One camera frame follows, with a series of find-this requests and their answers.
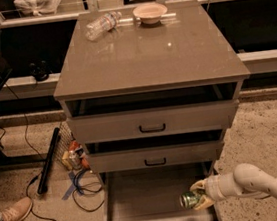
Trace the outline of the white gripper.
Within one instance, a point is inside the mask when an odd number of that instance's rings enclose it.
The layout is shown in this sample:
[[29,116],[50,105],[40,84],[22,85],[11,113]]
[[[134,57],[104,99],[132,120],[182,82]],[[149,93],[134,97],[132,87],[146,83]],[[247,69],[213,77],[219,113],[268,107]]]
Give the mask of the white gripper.
[[206,189],[206,195],[203,195],[195,205],[195,210],[202,210],[214,205],[214,201],[225,200],[227,197],[234,197],[238,193],[238,186],[232,174],[209,176],[206,180],[200,179],[189,188],[191,192],[195,190]]

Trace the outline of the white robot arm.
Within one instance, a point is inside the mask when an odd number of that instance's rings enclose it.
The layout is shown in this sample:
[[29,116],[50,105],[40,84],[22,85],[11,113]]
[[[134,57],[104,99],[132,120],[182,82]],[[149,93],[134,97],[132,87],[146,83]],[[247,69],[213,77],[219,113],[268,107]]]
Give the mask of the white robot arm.
[[209,208],[214,202],[228,197],[258,198],[270,195],[277,199],[277,177],[273,177],[252,164],[241,163],[232,173],[209,176],[192,184],[191,192],[204,190],[194,209]]

